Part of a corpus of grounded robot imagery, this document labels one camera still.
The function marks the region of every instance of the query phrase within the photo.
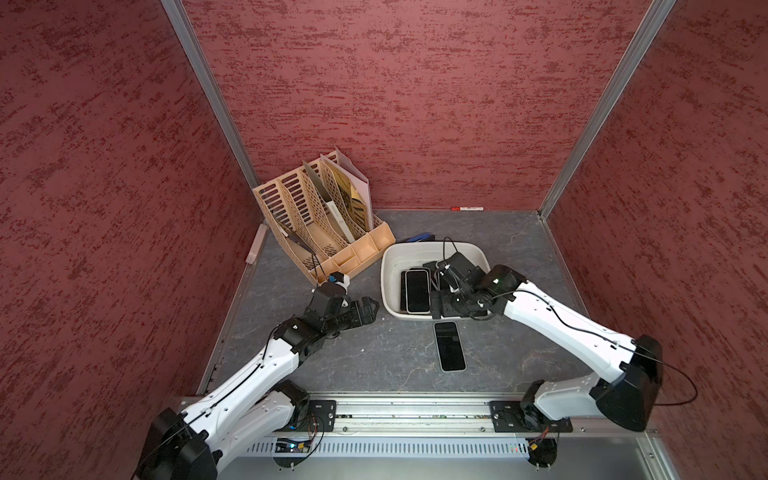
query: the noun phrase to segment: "smartphone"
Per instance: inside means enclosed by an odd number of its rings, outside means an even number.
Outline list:
[[[467,368],[462,342],[458,339],[458,329],[455,322],[435,323],[435,338],[440,367],[443,372],[458,372]]]
[[[406,312],[429,313],[429,270],[406,271]]]

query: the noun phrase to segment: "vent grille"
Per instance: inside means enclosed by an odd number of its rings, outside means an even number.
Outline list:
[[[274,443],[263,440],[252,444],[243,456],[295,455],[274,453],[273,450]],[[528,444],[525,440],[517,439],[325,437],[313,455],[367,458],[528,458]]]

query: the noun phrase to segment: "beige desk organizer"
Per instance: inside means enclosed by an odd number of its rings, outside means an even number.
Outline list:
[[[343,205],[339,186],[330,168],[320,159],[310,162],[310,166],[320,175],[336,205]],[[351,244],[347,242],[341,232],[332,227],[335,223],[328,220],[328,207],[319,198],[304,167],[259,185],[253,189],[253,194],[277,243],[312,284],[326,281],[333,272],[345,273],[352,278],[374,264],[382,257],[384,250],[395,243],[389,225],[377,216],[373,216],[373,230],[366,233],[352,222],[346,209],[339,208],[357,239]],[[290,227],[314,250],[319,265],[310,253],[285,238],[276,219]]]

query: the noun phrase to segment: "blue object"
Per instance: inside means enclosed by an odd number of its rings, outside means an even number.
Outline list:
[[[410,237],[409,239],[404,240],[403,243],[424,242],[424,241],[434,240],[434,239],[435,239],[435,234],[430,232],[425,232],[425,233],[420,233],[415,237]]]

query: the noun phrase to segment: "gray surface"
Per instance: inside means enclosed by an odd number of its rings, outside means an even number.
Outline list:
[[[540,480],[647,480],[651,478],[634,439],[566,439],[558,443],[558,459],[551,472],[525,460],[445,458],[310,458],[306,463],[280,470],[271,458],[236,458],[219,475],[220,480],[291,478],[294,480],[392,480],[419,478],[493,478]]]
[[[491,266],[503,263],[574,306],[558,262],[533,212],[378,212],[398,240],[426,230],[480,247]],[[381,303],[381,262],[352,280],[349,295]],[[312,286],[269,237],[253,285],[224,348],[220,381],[264,346],[278,323],[300,315]],[[588,367],[533,329],[501,316],[457,322],[467,369],[443,372],[432,322],[400,320],[382,306],[372,325],[327,340],[291,379],[310,392],[524,392],[536,379],[562,380]]]

